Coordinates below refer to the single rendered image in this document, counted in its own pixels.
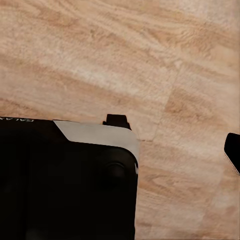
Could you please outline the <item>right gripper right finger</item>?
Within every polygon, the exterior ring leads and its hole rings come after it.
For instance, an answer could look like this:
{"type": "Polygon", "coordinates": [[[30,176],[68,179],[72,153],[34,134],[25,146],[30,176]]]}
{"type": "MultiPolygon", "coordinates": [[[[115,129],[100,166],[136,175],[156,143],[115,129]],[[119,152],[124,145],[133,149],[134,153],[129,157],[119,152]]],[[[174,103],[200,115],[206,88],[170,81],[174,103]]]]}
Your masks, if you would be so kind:
{"type": "Polygon", "coordinates": [[[229,133],[227,135],[224,151],[235,165],[240,173],[240,135],[235,133],[229,133]]]}

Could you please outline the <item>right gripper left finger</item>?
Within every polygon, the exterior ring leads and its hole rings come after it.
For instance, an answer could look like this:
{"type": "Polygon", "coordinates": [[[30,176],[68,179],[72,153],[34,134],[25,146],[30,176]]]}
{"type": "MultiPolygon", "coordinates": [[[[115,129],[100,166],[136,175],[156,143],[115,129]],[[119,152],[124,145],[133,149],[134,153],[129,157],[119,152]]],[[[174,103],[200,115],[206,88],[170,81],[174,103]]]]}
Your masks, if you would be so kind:
{"type": "Polygon", "coordinates": [[[25,153],[26,145],[21,133],[0,138],[0,193],[25,153]]]}

